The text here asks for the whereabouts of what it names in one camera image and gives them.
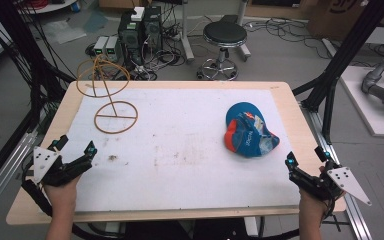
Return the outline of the black round stool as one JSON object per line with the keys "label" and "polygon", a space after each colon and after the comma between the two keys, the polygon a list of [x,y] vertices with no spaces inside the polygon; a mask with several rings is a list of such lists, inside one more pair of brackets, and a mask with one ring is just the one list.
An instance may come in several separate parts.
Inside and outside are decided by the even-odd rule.
{"label": "black round stool", "polygon": [[219,48],[219,55],[215,59],[207,59],[197,70],[197,78],[215,80],[217,76],[224,76],[227,81],[237,78],[237,65],[229,59],[229,49],[241,47],[246,43],[246,30],[232,22],[216,21],[207,24],[203,29],[206,42]]}

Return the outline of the grey power supply unit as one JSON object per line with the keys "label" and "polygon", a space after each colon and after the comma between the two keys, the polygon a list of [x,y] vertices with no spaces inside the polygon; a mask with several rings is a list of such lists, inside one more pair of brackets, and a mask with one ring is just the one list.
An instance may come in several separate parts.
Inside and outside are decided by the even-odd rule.
{"label": "grey power supply unit", "polygon": [[116,36],[110,36],[108,38],[106,43],[106,55],[112,62],[117,62],[119,60],[120,51],[118,38]]}
{"label": "grey power supply unit", "polygon": [[98,40],[96,41],[93,47],[93,52],[95,53],[95,55],[100,55],[105,53],[107,41],[108,41],[107,36],[100,36],[98,38]]}

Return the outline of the black metal frame post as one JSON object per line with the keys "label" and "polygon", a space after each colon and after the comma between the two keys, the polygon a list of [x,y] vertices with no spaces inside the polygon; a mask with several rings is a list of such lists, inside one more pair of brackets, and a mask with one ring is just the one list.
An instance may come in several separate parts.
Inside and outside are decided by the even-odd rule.
{"label": "black metal frame post", "polygon": [[26,0],[0,0],[0,45],[10,57],[30,89],[30,110],[0,150],[0,170],[6,158],[26,132],[39,124],[39,114],[44,106],[57,103],[67,91],[74,75],[61,71],[51,64],[39,48],[24,8]]}
{"label": "black metal frame post", "polygon": [[363,44],[368,40],[384,17],[384,0],[368,0],[362,14],[356,20],[325,70],[315,79],[292,90],[294,96],[311,90],[301,104],[309,112],[317,112],[325,101],[321,134],[327,144],[331,145],[331,122],[336,85]]}

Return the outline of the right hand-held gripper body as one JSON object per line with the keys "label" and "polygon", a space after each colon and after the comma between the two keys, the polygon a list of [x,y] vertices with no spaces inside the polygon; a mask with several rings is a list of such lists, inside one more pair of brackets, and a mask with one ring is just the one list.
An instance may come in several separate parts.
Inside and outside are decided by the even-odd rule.
{"label": "right hand-held gripper body", "polygon": [[334,162],[327,162],[319,176],[311,176],[298,167],[295,173],[289,172],[289,180],[321,201],[335,201],[346,192],[366,205],[372,205],[351,169]]}

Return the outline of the white desk leg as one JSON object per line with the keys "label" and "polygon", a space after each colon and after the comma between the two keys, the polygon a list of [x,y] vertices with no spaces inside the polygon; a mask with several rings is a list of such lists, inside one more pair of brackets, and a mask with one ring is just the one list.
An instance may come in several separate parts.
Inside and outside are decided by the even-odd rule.
{"label": "white desk leg", "polygon": [[185,58],[187,63],[192,63],[195,60],[189,39],[188,39],[188,0],[181,0],[182,6],[182,32],[181,32],[181,43],[184,49]]}

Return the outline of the person's right hand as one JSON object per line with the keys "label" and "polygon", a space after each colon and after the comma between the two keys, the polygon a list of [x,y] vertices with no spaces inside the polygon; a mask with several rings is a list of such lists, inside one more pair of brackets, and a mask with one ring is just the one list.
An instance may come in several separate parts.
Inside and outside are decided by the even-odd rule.
{"label": "person's right hand", "polygon": [[299,224],[319,226],[328,216],[330,208],[333,206],[333,201],[321,201],[302,188],[299,189],[299,193]]}

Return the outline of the wooden table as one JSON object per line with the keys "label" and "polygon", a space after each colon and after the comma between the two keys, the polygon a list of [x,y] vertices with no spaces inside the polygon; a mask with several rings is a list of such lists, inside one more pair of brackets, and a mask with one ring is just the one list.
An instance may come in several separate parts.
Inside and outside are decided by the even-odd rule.
{"label": "wooden table", "polygon": [[[224,144],[238,102],[263,114],[280,144],[244,158]],[[315,138],[285,82],[89,81],[69,86],[44,137],[68,142],[62,159],[97,148],[77,187],[78,222],[294,214],[299,194],[285,159],[316,174]]]}

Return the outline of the blue and orange cap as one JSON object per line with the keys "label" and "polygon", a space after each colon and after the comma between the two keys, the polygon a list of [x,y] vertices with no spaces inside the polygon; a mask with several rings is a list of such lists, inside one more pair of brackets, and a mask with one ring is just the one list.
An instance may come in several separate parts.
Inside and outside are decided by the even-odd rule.
{"label": "blue and orange cap", "polygon": [[228,150],[246,158],[261,157],[274,150],[280,139],[268,128],[260,110],[252,103],[239,102],[226,113],[224,143]]}

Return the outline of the wooden wire hat stand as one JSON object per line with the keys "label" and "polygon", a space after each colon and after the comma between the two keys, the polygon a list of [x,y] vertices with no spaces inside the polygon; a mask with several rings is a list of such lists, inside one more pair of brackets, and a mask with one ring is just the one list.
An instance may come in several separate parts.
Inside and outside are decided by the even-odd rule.
{"label": "wooden wire hat stand", "polygon": [[[84,65],[81,63],[77,69],[76,88],[83,96],[102,99],[106,98],[107,103],[103,104],[94,114],[93,123],[97,130],[105,134],[121,134],[130,130],[138,121],[139,111],[137,107],[124,100],[115,100],[114,97],[127,88],[130,83],[130,73],[126,68],[111,62],[103,54],[98,54],[91,60],[92,66],[80,71]],[[109,83],[111,79],[106,75],[106,69],[115,70],[116,77],[119,73],[126,78],[123,85],[111,90]],[[86,74],[91,75],[91,93],[80,89],[80,81]]]}

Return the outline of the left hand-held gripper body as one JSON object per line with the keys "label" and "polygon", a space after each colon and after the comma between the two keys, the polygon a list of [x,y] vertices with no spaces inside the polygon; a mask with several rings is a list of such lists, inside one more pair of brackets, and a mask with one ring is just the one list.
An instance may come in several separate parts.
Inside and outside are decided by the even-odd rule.
{"label": "left hand-held gripper body", "polygon": [[60,153],[50,151],[42,147],[35,147],[33,151],[35,184],[43,183],[50,186],[62,186],[82,175],[92,167],[89,165],[70,165],[63,163]]}

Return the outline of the brown cardboard box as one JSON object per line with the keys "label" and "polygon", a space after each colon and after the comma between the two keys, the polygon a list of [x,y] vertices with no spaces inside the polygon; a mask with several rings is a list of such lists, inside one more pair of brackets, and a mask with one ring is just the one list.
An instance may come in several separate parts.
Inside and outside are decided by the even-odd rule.
{"label": "brown cardboard box", "polygon": [[364,14],[371,1],[377,0],[318,0],[310,12],[307,30],[315,38],[344,40],[361,16],[380,17],[380,24],[384,24],[379,8]]}

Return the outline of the white table mat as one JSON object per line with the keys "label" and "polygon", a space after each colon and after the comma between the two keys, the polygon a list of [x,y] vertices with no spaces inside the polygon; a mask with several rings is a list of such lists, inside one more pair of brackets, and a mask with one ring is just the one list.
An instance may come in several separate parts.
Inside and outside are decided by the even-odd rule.
{"label": "white table mat", "polygon": [[[93,123],[105,98],[84,97],[67,133],[64,161],[93,141],[93,166],[77,185],[80,212],[294,206],[297,187],[284,161],[292,147],[273,94],[256,89],[126,89],[116,100],[134,104],[137,123],[105,134]],[[280,144],[245,158],[224,144],[226,113],[249,102]]]}

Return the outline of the black computer tower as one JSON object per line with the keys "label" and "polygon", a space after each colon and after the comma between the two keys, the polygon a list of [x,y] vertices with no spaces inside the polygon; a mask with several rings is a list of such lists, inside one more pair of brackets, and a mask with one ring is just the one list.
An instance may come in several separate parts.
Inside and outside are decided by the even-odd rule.
{"label": "black computer tower", "polygon": [[145,27],[148,47],[157,52],[162,49],[161,7],[149,6],[145,8],[143,23]]}
{"label": "black computer tower", "polygon": [[130,14],[123,14],[118,27],[118,36],[125,60],[142,65],[143,24],[140,21],[133,21]]}

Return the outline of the person's left hand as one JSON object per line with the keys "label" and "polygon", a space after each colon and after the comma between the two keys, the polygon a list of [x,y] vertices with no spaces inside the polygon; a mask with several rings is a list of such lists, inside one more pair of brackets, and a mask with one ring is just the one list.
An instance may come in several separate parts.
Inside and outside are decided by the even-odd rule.
{"label": "person's left hand", "polygon": [[62,186],[45,185],[45,193],[50,200],[53,214],[74,213],[77,199],[77,184],[80,176]]}

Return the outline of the white floor board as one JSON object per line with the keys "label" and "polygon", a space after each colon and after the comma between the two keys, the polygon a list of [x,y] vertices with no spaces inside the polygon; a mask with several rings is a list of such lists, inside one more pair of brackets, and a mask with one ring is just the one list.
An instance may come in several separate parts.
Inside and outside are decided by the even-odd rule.
{"label": "white floor board", "polygon": [[372,70],[372,67],[349,66],[342,74],[341,82],[371,135],[384,137],[384,104],[361,90],[363,78]]}

